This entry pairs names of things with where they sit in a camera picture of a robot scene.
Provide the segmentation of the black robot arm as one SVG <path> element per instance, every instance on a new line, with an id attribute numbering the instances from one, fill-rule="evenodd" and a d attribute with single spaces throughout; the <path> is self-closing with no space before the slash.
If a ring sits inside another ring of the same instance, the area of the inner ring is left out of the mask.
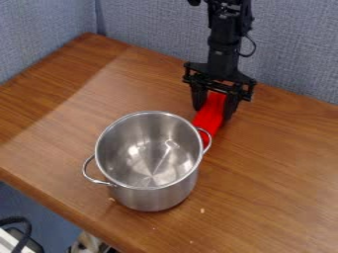
<path id="1" fill-rule="evenodd" d="M 206 104 L 210 91 L 225 95 L 221 107 L 222 122 L 229 122 L 242 101 L 252 101 L 257 80 L 240 70 L 240 58 L 252 57 L 241 51 L 242 39 L 257 46 L 249 32 L 253 29 L 252 0 L 188 0 L 192 6 L 208 4 L 210 36 L 208 61 L 186 62 L 182 81 L 189 84 L 196 111 Z"/>

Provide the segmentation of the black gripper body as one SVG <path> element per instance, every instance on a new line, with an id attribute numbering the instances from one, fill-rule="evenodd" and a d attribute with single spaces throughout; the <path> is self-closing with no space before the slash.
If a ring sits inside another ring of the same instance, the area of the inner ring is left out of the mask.
<path id="1" fill-rule="evenodd" d="M 252 54 L 241 52 L 242 40 L 225 44 L 210 44 L 206 62 L 186 62 L 182 81 L 190 86 L 201 84 L 206 89 L 220 94 L 234 93 L 241 101 L 253 99 L 257 80 L 240 70 L 240 58 Z"/>

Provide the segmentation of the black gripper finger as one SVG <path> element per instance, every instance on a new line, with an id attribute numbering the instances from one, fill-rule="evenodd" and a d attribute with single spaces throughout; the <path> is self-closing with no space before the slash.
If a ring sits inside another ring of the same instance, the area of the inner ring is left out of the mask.
<path id="1" fill-rule="evenodd" d="M 208 99 L 208 89 L 198 83 L 190 84 L 192 102 L 196 111 L 200 111 Z"/>
<path id="2" fill-rule="evenodd" d="M 241 99 L 240 95 L 234 93 L 228 94 L 228 98 L 224 104 L 224 120 L 230 121 L 233 114 L 237 112 Z"/>

